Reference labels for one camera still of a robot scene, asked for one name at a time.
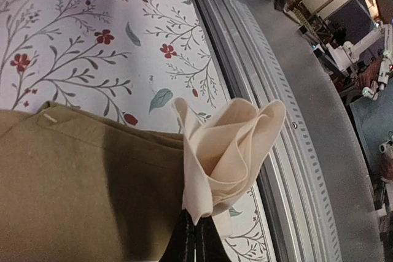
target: white robot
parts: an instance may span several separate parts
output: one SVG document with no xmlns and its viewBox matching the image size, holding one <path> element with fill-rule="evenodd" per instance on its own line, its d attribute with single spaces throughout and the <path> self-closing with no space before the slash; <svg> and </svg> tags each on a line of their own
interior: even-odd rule
<svg viewBox="0 0 393 262">
<path fill-rule="evenodd" d="M 385 89 L 389 80 L 389 73 L 393 70 L 393 26 L 377 22 L 374 29 L 355 45 L 348 41 L 336 49 L 333 49 L 330 44 L 327 45 L 339 70 L 346 71 L 348 67 L 359 61 L 359 56 L 362 52 L 366 51 L 367 48 L 383 36 L 385 37 L 385 48 L 378 80 L 373 81 L 371 87 L 363 89 L 363 96 L 373 100 L 378 98 L 379 91 Z"/>
<path fill-rule="evenodd" d="M 379 146 L 379 152 L 384 156 L 380 167 L 381 178 L 384 182 L 393 184 L 393 137 Z"/>
</svg>

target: olive green fabric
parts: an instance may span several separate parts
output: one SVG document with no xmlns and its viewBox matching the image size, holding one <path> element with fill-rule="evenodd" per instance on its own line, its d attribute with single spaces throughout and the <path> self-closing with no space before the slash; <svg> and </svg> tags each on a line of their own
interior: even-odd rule
<svg viewBox="0 0 393 262">
<path fill-rule="evenodd" d="M 182 136 L 48 102 L 0 111 L 1 261 L 156 261 L 181 212 Z"/>
</svg>

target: tablecloth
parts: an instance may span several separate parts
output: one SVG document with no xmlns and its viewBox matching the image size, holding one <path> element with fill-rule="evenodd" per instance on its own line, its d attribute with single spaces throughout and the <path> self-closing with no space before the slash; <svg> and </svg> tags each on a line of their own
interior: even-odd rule
<svg viewBox="0 0 393 262">
<path fill-rule="evenodd" d="M 201 121 L 226 103 L 191 0 L 0 0 L 0 108 L 35 112 L 52 100 L 180 132 L 175 97 Z M 230 258 L 272 261 L 256 185 L 230 213 Z"/>
</svg>

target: folded napkin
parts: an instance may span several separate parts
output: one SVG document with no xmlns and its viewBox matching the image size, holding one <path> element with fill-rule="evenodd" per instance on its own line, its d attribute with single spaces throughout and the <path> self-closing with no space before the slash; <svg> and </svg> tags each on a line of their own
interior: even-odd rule
<svg viewBox="0 0 393 262">
<path fill-rule="evenodd" d="M 219 217 L 214 221 L 225 236 L 227 210 L 255 182 L 284 123 L 285 106 L 273 101 L 257 109 L 236 98 L 204 124 L 184 99 L 175 99 L 174 108 L 184 132 L 183 209 L 194 225 L 201 217 Z"/>
</svg>

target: metal track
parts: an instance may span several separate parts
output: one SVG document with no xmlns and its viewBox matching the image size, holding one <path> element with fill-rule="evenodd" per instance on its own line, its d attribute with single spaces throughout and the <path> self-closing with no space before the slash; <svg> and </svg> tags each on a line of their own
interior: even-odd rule
<svg viewBox="0 0 393 262">
<path fill-rule="evenodd" d="M 333 212 L 313 144 L 265 36 L 249 9 L 236 0 L 195 2 L 231 95 L 257 106 L 274 99 L 287 106 L 285 126 L 260 178 L 262 199 L 275 214 L 269 218 L 275 223 L 270 229 L 280 230 L 272 236 L 284 239 L 276 241 L 275 249 L 281 252 L 276 256 L 290 262 L 341 262 Z"/>
</svg>

